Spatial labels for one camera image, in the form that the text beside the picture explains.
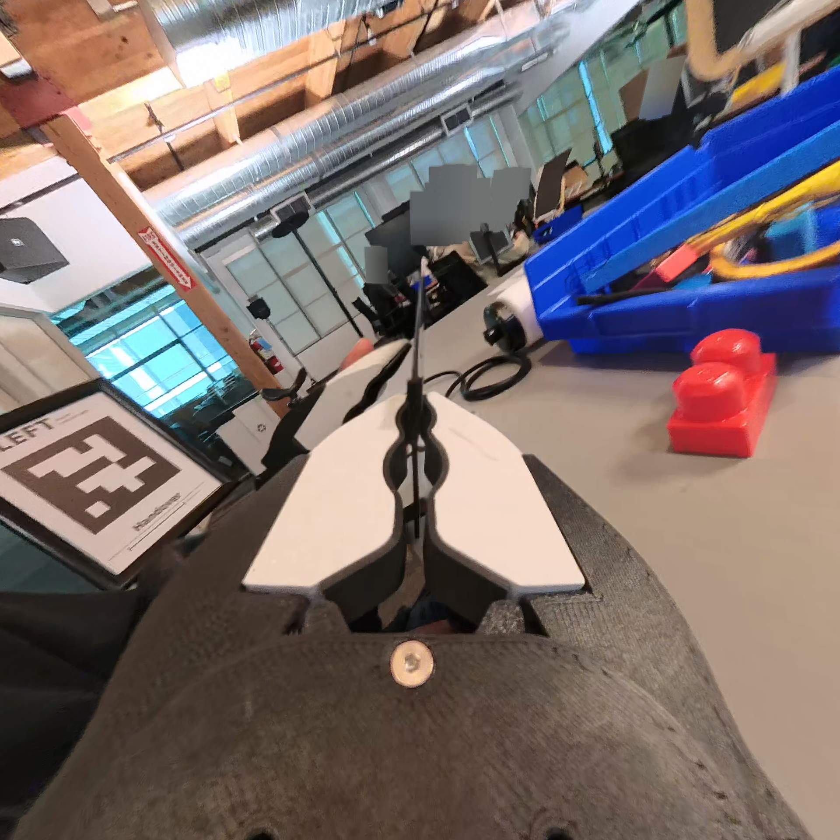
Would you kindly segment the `black pole stand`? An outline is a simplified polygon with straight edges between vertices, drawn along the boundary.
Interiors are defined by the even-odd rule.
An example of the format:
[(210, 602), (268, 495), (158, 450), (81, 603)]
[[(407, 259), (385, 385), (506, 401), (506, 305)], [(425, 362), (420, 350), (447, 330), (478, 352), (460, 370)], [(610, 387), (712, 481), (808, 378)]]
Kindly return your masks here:
[(348, 307), (361, 291), (361, 273), (335, 227), (300, 211), (278, 218), (268, 240), (281, 282), (318, 334), (347, 324), (363, 337)]

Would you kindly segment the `computer monitor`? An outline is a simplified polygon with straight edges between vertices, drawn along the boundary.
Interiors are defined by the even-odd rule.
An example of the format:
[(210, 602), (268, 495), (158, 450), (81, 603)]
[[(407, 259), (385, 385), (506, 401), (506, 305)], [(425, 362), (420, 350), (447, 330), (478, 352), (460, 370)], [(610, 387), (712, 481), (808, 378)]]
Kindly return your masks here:
[(500, 262), (508, 259), (507, 255), (513, 250), (513, 239), (507, 229), (490, 231), (485, 236), (480, 231), (473, 231), (469, 234), (469, 246), (479, 265), (487, 265), (492, 262), (493, 253)]

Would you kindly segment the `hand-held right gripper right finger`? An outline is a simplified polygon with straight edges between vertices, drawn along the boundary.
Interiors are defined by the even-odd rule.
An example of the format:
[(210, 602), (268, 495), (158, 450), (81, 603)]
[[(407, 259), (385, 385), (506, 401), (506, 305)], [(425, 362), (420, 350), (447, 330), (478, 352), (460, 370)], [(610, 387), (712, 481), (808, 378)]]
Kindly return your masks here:
[(524, 454), (446, 397), (426, 398), (428, 590), (479, 625), (491, 604), (579, 594), (585, 575)]

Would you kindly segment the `red plastic piece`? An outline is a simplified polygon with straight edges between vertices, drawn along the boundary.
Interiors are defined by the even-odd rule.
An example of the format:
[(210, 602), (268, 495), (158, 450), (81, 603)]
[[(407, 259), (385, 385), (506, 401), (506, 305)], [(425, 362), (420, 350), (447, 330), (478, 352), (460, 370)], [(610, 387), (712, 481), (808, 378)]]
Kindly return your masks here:
[(695, 265), (702, 256), (702, 252), (698, 251), (697, 248), (685, 243), (677, 247), (657, 265), (654, 269), (654, 275), (662, 284), (672, 284), (679, 275)]

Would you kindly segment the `large blue storage bin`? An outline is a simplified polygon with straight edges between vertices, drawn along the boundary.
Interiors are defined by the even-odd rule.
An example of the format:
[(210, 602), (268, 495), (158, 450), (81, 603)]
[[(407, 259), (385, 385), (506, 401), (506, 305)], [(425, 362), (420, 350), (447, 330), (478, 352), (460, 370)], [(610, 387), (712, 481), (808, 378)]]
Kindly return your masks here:
[[(839, 69), (834, 68), (714, 130), (731, 123), (774, 130), (801, 121), (821, 130), (838, 120)], [(702, 141), (687, 147), (697, 149)], [(583, 237), (573, 233), (577, 225), (541, 247), (524, 265), (546, 340), (568, 341), (578, 354), (679, 353), (710, 333), (740, 328), (758, 334), (771, 352), (838, 351), (838, 266), (705, 286), (692, 280), (688, 287), (585, 307), (578, 298), (612, 283), (593, 293), (569, 288), (568, 265), (583, 250)]]

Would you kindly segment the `black wall speaker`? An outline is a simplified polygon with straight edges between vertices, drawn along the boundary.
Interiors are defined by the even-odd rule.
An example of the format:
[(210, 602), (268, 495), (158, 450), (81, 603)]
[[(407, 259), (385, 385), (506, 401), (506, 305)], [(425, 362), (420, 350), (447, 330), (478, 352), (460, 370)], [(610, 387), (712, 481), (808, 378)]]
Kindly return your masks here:
[(2, 279), (28, 285), (68, 265), (67, 258), (31, 219), (1, 219)]

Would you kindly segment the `small blue bin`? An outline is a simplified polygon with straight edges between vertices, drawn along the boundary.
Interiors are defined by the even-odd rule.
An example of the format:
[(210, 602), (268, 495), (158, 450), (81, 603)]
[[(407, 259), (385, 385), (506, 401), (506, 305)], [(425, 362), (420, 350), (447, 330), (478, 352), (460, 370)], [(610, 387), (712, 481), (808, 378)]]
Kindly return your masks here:
[(542, 247), (565, 235), (582, 220), (583, 212), (584, 208), (580, 203), (566, 207), (562, 213), (535, 227), (532, 241)]

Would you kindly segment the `red fire extinguisher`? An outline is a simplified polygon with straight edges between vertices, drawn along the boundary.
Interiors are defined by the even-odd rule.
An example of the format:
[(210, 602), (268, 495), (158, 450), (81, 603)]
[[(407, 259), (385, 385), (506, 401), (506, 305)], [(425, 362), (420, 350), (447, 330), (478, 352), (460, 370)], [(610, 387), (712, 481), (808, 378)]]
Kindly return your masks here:
[(259, 357), (262, 364), (274, 376), (283, 372), (284, 368), (280, 360), (277, 358), (275, 351), (270, 343), (255, 329), (252, 330), (248, 336), (248, 344), (250, 349)]

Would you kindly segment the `red toy block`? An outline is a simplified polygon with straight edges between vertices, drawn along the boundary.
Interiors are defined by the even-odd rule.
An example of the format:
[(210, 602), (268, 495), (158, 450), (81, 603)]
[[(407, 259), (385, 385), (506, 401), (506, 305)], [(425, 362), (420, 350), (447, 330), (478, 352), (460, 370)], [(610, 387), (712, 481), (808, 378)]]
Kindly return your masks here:
[(690, 367), (675, 380), (675, 411), (667, 429), (682, 455), (753, 456), (774, 399), (774, 353), (744, 329), (724, 329), (698, 342)]

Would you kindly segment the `light blue plastic divider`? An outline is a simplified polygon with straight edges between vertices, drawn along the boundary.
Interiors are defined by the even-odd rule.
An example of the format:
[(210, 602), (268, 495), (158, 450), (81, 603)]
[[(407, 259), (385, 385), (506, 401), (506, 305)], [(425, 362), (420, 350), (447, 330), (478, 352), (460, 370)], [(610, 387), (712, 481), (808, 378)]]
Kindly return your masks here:
[(838, 121), (820, 130), (805, 121), (716, 129), (577, 225), (583, 250), (570, 258), (568, 286), (596, 292), (838, 156)]

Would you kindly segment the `red and white sign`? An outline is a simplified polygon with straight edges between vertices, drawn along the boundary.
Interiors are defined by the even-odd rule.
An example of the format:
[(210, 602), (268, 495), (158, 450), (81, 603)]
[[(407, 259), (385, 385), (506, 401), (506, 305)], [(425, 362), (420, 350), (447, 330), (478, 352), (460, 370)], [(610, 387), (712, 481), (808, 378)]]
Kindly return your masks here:
[(185, 291), (191, 291), (196, 288), (196, 282), (193, 276), (153, 227), (147, 226), (142, 228), (139, 231), (139, 237), (146, 248), (161, 262), (164, 273), (176, 286)]

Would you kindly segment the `silver ventilation duct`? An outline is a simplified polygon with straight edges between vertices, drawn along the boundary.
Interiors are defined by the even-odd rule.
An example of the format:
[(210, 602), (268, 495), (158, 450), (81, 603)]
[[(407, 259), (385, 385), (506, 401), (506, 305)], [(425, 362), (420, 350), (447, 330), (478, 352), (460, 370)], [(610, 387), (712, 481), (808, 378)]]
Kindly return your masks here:
[(143, 194), (195, 248), (503, 78), (502, 54), (408, 61), (285, 119)]

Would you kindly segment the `black panel with wooden rim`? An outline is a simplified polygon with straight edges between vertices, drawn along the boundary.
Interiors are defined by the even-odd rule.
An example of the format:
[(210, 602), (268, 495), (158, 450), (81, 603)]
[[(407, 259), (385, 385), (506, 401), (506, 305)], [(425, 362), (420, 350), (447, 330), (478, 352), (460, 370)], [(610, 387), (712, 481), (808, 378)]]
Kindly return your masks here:
[(722, 79), (838, 7), (838, 1), (685, 1), (690, 72), (700, 81)]

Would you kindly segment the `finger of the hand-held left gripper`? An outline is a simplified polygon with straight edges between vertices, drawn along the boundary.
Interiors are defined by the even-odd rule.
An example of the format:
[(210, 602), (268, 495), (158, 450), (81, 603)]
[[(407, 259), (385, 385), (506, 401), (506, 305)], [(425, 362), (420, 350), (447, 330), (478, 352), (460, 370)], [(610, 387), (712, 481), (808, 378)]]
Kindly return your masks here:
[(361, 415), (358, 403), (364, 387), (388, 361), (405, 360), (412, 347), (409, 341), (384, 343), (346, 370), (338, 370), (299, 426), (297, 443), (311, 451), (340, 426)]
[(410, 360), (389, 360), (367, 383), (358, 403), (360, 413), (392, 396), (405, 396), (413, 372)]

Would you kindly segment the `thin dark rod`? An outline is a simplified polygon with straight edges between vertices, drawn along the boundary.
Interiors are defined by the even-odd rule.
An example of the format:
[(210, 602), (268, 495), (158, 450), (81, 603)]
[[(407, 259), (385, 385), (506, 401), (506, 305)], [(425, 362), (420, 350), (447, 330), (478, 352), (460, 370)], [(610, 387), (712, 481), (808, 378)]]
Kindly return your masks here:
[(421, 439), (421, 420), (423, 412), (423, 377), (421, 375), (421, 343), (425, 325), (425, 314), (427, 304), (426, 278), (428, 269), (428, 257), (421, 258), (421, 268), (418, 275), (418, 283), (415, 299), (415, 322), (413, 333), (413, 350), (411, 374), (406, 387), (406, 455), (411, 473), (412, 503), (410, 505), (409, 519), (411, 530), (415, 541), (421, 537), (422, 500), (419, 492), (419, 444)]

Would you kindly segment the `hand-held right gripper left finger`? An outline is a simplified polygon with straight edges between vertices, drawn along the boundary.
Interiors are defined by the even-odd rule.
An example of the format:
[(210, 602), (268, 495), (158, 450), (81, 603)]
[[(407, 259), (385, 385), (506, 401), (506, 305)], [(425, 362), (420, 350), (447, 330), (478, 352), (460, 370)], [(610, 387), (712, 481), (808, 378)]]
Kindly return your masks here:
[(392, 396), (317, 445), (242, 580), (248, 592), (302, 595), (369, 613), (406, 566), (406, 445)]

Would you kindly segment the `small black device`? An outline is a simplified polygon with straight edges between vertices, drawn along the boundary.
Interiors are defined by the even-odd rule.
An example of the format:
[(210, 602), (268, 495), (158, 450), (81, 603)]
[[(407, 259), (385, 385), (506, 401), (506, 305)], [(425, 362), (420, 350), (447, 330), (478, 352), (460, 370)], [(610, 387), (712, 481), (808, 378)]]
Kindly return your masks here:
[(483, 339), (500, 353), (517, 354), (528, 346), (527, 335), (519, 317), (501, 301), (485, 306)]

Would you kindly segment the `white roll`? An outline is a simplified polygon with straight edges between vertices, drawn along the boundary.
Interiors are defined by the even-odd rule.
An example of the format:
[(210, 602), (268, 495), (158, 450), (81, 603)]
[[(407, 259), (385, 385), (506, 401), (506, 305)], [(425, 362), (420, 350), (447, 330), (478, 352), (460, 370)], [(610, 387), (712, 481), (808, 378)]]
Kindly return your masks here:
[(527, 335), (528, 346), (525, 350), (543, 340), (543, 331), (535, 313), (529, 282), (522, 270), (514, 272), (489, 292), (486, 306), (493, 301), (506, 303), (519, 317)]

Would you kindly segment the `silver duct with vent boxes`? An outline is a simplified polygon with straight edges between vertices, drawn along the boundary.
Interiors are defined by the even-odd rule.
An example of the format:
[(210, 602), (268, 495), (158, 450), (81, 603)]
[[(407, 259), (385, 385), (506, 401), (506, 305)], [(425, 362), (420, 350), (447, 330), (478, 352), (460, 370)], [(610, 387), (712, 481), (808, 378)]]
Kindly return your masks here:
[[(166, 64), (186, 87), (195, 87), (284, 49), (349, 18), (374, 14), (388, 2), (153, 1), (139, 2), (143, 21)], [(469, 74), (486, 62), (506, 72), (510, 50), (525, 57), (553, 46), (570, 31), (574, 2), (530, 2), (421, 53), (391, 70), (410, 88), (432, 79)]]

